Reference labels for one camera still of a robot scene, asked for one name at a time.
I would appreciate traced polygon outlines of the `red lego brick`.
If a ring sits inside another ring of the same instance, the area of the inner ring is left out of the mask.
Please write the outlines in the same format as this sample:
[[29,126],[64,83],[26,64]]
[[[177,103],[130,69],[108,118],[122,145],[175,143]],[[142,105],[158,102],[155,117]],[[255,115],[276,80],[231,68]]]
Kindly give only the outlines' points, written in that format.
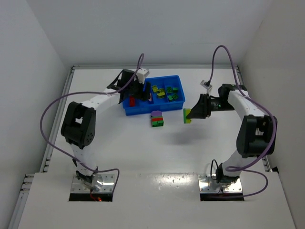
[[129,97],[129,107],[135,107],[136,106],[136,100],[134,97]]

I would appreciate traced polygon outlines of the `lime green small lego brick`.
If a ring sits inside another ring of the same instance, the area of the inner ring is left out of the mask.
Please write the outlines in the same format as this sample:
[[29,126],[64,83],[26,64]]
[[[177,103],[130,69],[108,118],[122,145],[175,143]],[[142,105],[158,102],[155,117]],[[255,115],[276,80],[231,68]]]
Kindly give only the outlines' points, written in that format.
[[157,85],[153,85],[153,86],[152,86],[152,91],[153,91],[154,93],[159,93],[159,88],[157,87]]

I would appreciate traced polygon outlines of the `purple round lego brick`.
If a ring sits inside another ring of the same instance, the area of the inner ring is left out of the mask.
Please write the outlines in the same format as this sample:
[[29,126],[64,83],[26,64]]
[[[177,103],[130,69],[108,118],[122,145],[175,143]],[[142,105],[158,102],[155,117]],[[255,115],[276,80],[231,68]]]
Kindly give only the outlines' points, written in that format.
[[159,116],[162,116],[161,111],[152,111],[151,112],[151,117],[159,117]]

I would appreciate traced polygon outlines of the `green red striped lego stack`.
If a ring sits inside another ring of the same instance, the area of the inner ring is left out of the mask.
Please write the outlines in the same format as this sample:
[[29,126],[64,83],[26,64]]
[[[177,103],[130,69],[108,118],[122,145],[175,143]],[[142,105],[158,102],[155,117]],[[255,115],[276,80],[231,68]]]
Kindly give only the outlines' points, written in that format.
[[163,117],[162,116],[151,117],[151,126],[152,127],[164,126]]

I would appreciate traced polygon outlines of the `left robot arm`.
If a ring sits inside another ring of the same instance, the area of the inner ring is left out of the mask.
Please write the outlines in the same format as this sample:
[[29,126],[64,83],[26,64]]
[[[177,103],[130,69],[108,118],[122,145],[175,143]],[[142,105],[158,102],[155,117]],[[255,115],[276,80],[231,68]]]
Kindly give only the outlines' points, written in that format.
[[123,69],[102,94],[81,103],[71,102],[67,107],[61,135],[73,150],[77,178],[91,190],[99,190],[102,186],[95,153],[90,146],[95,137],[96,117],[130,96],[149,100],[150,83],[145,81],[148,75],[149,70],[144,68],[136,72]]

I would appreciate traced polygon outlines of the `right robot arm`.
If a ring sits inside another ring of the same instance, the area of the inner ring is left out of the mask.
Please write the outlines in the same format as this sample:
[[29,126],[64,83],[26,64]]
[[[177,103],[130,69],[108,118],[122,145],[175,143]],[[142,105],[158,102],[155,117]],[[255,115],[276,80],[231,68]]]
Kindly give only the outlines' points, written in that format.
[[236,150],[215,172],[217,183],[234,183],[243,170],[250,168],[265,155],[273,153],[277,119],[255,103],[243,85],[223,84],[218,97],[201,94],[197,104],[183,110],[184,123],[192,119],[206,119],[212,112],[236,111],[241,127],[236,139]]

